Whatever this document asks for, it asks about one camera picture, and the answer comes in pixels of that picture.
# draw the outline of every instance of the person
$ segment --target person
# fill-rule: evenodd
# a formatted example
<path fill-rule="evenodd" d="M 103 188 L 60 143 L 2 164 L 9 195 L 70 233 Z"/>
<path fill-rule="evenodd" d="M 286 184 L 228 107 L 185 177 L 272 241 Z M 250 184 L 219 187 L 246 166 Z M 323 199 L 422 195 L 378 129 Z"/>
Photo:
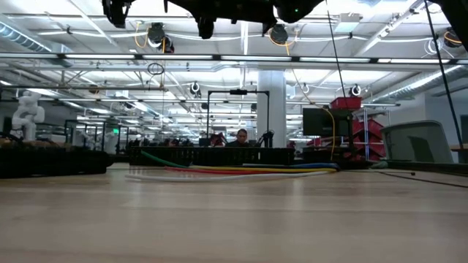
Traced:
<path fill-rule="evenodd" d="M 240 129 L 237 131 L 235 136 L 237 139 L 234 142 L 229 142 L 226 144 L 226 147 L 249 147 L 247 141 L 247 131 L 245 129 Z"/>

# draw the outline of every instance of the yellow cable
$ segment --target yellow cable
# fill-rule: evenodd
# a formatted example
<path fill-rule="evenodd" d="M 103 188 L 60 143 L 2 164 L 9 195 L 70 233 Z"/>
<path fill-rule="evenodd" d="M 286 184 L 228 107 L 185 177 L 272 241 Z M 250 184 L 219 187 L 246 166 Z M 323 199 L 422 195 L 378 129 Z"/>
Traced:
<path fill-rule="evenodd" d="M 333 142 L 332 142 L 332 146 L 331 146 L 331 157 L 330 157 L 330 160 L 333 161 L 333 153 L 334 153 L 334 151 L 335 151 L 335 137 L 336 137 L 336 134 L 335 134 L 335 132 L 336 132 L 335 118 L 334 118 L 333 114 L 331 114 L 330 110 L 327 110 L 327 109 L 325 109 L 324 107 L 318 106 L 317 104 L 315 104 L 315 102 L 313 102 L 313 101 L 309 98 L 309 96 L 307 96 L 307 94 L 304 92 L 304 90 L 303 90 L 302 87 L 301 87 L 301 83 L 299 83 L 298 77 L 295 75 L 294 69 L 292 69 L 292 74 L 294 75 L 295 81 L 298 83 L 299 88 L 301 89 L 301 91 L 302 91 L 302 93 L 304 94 L 304 96 L 306 97 L 306 99 L 309 100 L 310 104 L 314 105 L 315 107 L 319 107 L 320 109 L 326 111 L 326 113 L 328 113 L 328 114 L 330 115 L 330 117 L 331 117 L 331 122 L 332 122 L 332 124 L 333 124 L 333 138 L 332 138 L 332 141 L 333 141 Z"/>
<path fill-rule="evenodd" d="M 454 40 L 454 39 L 451 39 L 450 37 L 447 37 L 447 35 L 448 35 L 448 32 L 445 32 L 444 38 L 445 38 L 446 40 L 451 41 L 451 42 L 454 42 L 454 43 L 456 43 L 456 44 L 463 44 L 461 41 Z"/>
<path fill-rule="evenodd" d="M 139 48 L 145 48 L 146 45 L 148 44 L 148 30 L 149 28 L 146 29 L 146 35 L 145 35 L 145 44 L 142 46 L 140 45 L 140 43 L 138 43 L 138 39 L 137 39 L 137 33 L 138 33 L 138 27 L 140 26 L 140 23 L 137 23 L 137 31 L 135 32 L 135 44 L 139 47 Z"/>
<path fill-rule="evenodd" d="M 206 169 L 213 171 L 252 171 L 252 172 L 336 172 L 333 168 L 316 168 L 316 169 L 276 169 L 276 168 L 244 168 L 244 167 L 204 167 L 204 166 L 191 166 L 194 169 Z"/>

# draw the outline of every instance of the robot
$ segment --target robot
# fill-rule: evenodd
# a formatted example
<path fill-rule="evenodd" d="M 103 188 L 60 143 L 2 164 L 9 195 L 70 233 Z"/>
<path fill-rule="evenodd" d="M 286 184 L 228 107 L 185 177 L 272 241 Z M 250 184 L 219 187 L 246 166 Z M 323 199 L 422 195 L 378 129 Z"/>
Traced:
<path fill-rule="evenodd" d="M 36 123 L 42 123 L 45 119 L 44 108 L 37 105 L 40 97 L 41 94 L 25 91 L 18 99 L 19 106 L 12 117 L 11 135 L 24 141 L 36 139 Z"/>

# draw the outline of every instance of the red storage bin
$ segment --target red storage bin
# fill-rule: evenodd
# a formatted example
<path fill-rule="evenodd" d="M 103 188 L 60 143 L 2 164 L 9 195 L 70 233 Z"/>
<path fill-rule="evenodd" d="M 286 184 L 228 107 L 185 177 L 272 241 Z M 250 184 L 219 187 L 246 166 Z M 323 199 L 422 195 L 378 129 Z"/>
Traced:
<path fill-rule="evenodd" d="M 332 109 L 359 110 L 361 108 L 361 97 L 339 97 L 330 103 Z"/>

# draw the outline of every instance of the table surface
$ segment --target table surface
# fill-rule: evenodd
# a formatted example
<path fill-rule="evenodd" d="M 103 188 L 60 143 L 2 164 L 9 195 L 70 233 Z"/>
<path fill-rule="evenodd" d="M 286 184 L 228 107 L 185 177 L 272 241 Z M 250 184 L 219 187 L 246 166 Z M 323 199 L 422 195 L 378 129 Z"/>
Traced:
<path fill-rule="evenodd" d="M 468 260 L 464 188 L 375 172 L 148 183 L 124 176 L 181 174 L 111 168 L 0 180 L 0 262 Z M 416 177 L 468 186 L 468 178 Z"/>

